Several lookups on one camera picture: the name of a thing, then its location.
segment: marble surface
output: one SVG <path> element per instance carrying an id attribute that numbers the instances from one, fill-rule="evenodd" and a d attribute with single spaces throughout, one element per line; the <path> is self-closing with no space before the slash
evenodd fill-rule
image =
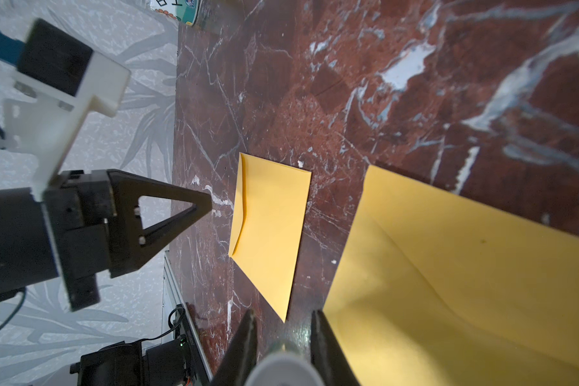
<path id="1" fill-rule="evenodd" d="M 171 263 L 213 370 L 246 308 L 260 355 L 308 356 L 370 164 L 579 235 L 579 1 L 239 0 L 203 21 L 179 30 L 173 182 L 214 210 Z M 313 172 L 285 323 L 227 255 L 239 152 Z"/>

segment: screw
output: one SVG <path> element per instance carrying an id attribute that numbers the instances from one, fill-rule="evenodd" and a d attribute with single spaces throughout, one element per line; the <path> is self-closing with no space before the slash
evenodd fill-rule
<path id="1" fill-rule="evenodd" d="M 36 91 L 28 85 L 16 81 L 14 87 L 16 90 L 21 91 L 24 95 L 28 95 L 29 97 L 36 97 Z"/>
<path id="2" fill-rule="evenodd" d="M 58 102 L 58 107 L 61 108 L 62 110 L 71 112 L 73 110 L 73 105 L 72 104 L 68 104 L 66 102 L 60 101 Z"/>

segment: manila envelope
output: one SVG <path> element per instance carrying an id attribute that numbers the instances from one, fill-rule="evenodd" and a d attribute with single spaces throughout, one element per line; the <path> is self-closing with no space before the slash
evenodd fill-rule
<path id="1" fill-rule="evenodd" d="M 285 321 L 311 172 L 240 154 L 229 255 Z"/>
<path id="2" fill-rule="evenodd" d="M 370 166 L 324 313 L 370 385 L 579 385 L 579 238 Z"/>

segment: envelope flap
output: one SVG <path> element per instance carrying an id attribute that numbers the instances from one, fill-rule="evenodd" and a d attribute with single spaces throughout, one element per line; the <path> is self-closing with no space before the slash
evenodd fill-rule
<path id="1" fill-rule="evenodd" d="M 230 249 L 228 254 L 233 256 L 236 245 L 240 239 L 240 233 L 244 224 L 244 212 L 246 203 L 244 202 L 244 173 L 243 173 L 243 154 L 240 153 L 238 158 L 238 176 L 236 178 L 236 197 L 234 198 L 234 216 L 232 218 L 232 233 L 230 236 Z"/>
<path id="2" fill-rule="evenodd" d="M 369 215 L 458 316 L 579 366 L 579 237 L 374 166 L 364 190 Z"/>

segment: patterned wallpaper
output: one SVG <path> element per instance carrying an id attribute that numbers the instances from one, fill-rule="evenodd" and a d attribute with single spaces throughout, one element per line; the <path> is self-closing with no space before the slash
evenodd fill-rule
<path id="1" fill-rule="evenodd" d="M 25 39 L 37 17 L 100 50 L 132 71 L 121 110 L 114 119 L 88 116 L 63 169 L 123 169 L 168 181 L 173 156 L 178 26 L 142 0 L 0 0 L 0 30 Z M 2 100 L 27 100 L 0 62 Z M 0 151 L 0 189 L 30 184 L 36 159 Z M 169 201 L 142 198 L 144 226 L 170 214 Z M 31 382 L 82 354 L 120 341 L 156 336 L 162 328 L 163 258 L 159 254 L 137 272 L 109 279 L 98 274 L 102 302 L 70 313 L 62 282 L 28 288 L 22 310 L 0 332 L 0 384 Z M 0 304 L 0 323 L 19 296 Z"/>

